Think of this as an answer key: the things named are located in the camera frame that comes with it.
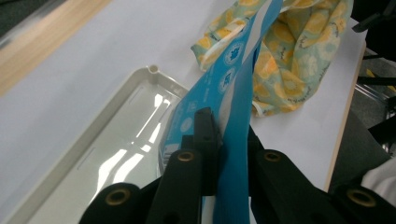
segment yellow fabric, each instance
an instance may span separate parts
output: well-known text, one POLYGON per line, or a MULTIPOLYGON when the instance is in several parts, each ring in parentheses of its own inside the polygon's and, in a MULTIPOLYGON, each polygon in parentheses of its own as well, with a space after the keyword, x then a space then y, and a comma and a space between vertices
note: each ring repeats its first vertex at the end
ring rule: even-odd
MULTIPOLYGON (((264 1, 236 2, 192 49, 206 70, 264 1)), ((258 116, 299 108, 318 89, 340 45, 353 0, 286 0, 262 39, 253 74, 258 116)))

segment tabletop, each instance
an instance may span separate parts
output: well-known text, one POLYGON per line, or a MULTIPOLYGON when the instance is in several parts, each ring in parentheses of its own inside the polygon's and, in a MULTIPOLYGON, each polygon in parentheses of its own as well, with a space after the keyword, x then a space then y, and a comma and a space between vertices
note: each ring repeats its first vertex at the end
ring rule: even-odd
MULTIPOLYGON (((24 202, 131 72, 157 64, 189 89, 202 75, 190 47, 233 0, 82 2, 66 1, 43 19, 50 33, 39 22, 33 35, 0 49, 1 76, 9 68, 18 74, 0 96, 0 222, 24 202), (25 43, 38 47, 24 49, 25 43)), ((286 153, 320 189, 329 187, 364 52, 365 34, 352 32, 353 24, 312 99, 289 114, 251 119, 264 147, 286 153)))

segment floral cloth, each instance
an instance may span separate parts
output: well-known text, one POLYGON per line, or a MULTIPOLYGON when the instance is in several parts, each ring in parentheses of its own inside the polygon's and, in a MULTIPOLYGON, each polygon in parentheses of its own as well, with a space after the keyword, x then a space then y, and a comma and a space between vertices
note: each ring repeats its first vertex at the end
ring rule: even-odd
MULTIPOLYGON (((191 47, 207 70, 265 0, 240 0, 191 47)), ((353 0, 285 0, 262 39, 253 73, 257 116, 290 112, 318 89, 347 27, 353 0)))

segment white cloth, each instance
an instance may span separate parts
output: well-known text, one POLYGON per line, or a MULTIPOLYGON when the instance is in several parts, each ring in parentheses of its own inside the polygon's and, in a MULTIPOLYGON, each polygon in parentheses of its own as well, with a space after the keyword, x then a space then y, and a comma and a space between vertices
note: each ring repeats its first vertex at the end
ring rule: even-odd
POLYGON ((373 190, 396 207, 396 158, 367 172, 361 185, 373 190))

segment white table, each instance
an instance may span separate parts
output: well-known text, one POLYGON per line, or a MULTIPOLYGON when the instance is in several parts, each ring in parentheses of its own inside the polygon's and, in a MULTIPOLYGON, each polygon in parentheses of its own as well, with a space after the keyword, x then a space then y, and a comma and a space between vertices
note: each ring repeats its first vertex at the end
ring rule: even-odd
MULTIPOLYGON (((0 97, 0 222, 23 203, 131 72, 157 64, 190 88, 202 74, 190 46, 232 3, 113 1, 0 97)), ((364 37, 348 29, 318 92, 302 109, 252 118, 263 145, 285 152, 320 189, 329 184, 364 37)))

